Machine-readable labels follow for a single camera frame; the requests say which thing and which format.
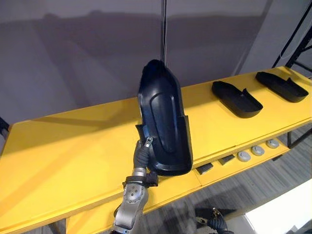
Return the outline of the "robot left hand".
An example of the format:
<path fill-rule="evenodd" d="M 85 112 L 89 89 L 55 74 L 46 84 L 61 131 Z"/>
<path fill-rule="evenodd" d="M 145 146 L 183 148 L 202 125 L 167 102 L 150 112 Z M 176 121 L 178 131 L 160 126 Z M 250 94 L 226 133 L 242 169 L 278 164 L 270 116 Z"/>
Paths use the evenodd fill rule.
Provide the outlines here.
<path fill-rule="evenodd" d="M 137 141 L 133 157 L 133 172 L 146 173 L 150 157 L 150 147 L 152 146 L 152 143 L 153 138 L 151 136 L 146 138 L 144 144 L 141 142 L 141 140 Z"/>

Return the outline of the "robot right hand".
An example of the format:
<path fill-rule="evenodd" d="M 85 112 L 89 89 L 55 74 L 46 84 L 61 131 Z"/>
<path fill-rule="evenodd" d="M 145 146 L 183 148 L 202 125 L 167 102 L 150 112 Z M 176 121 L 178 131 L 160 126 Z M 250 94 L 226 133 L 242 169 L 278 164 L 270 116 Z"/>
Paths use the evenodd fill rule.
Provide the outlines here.
<path fill-rule="evenodd" d="M 234 234 L 217 208 L 195 208 L 195 220 L 197 228 L 209 227 L 217 234 Z"/>

